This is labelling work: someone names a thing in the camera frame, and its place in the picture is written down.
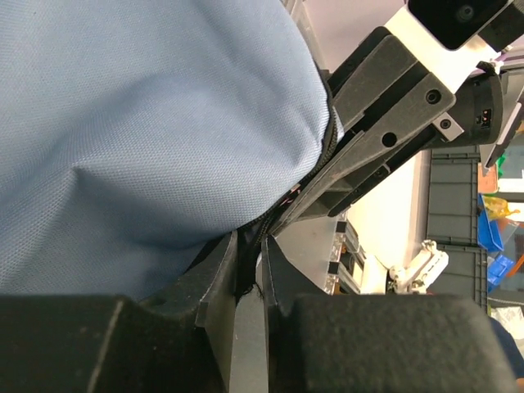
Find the screw hole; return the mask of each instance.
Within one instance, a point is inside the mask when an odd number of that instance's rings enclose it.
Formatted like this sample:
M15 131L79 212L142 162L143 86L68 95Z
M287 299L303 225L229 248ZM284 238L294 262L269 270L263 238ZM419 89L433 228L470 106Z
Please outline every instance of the screw hole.
M426 94L426 101L428 104L435 105L440 102L442 95L438 90L430 90Z
M384 170L384 167L381 167L373 174L373 177L375 178L384 178L387 175L387 171Z
M382 137L382 144L385 147L393 147L396 144L396 135L393 133L385 133Z
M451 127L451 122L449 121L449 119L444 119L440 122L440 127L442 129L448 129L449 127Z

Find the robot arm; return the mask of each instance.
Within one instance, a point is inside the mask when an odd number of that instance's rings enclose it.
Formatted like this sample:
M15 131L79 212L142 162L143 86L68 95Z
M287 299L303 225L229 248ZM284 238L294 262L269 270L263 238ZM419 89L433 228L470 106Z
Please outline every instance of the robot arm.
M426 240L409 266L394 266L389 270L391 289L398 294L426 293L426 289L444 271L448 261L448 255L437 250L435 242Z

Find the blue fabric bag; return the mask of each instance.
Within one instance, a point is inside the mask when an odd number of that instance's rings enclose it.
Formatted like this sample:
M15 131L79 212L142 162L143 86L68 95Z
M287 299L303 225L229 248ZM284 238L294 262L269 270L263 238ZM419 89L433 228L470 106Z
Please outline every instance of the blue fabric bag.
M142 299L315 166L278 0L0 2L0 292Z

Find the black camera housing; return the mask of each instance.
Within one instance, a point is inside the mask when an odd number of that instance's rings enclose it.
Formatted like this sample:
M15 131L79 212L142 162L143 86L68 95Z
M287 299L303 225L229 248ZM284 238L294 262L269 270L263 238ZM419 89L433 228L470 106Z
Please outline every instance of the black camera housing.
M511 0L409 0L409 11L449 50L484 29Z

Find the gray plastic crate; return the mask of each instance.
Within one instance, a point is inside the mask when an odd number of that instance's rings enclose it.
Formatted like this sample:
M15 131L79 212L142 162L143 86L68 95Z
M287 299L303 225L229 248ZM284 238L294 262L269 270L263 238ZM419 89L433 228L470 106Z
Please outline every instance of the gray plastic crate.
M472 298L484 311L488 309L487 254L480 247L440 246L449 255L449 264L429 287L435 294Z
M477 160L431 160L428 239L440 244L477 245L477 174Z
M447 147L434 149L431 157L440 160L474 159L481 162L481 148L479 146Z

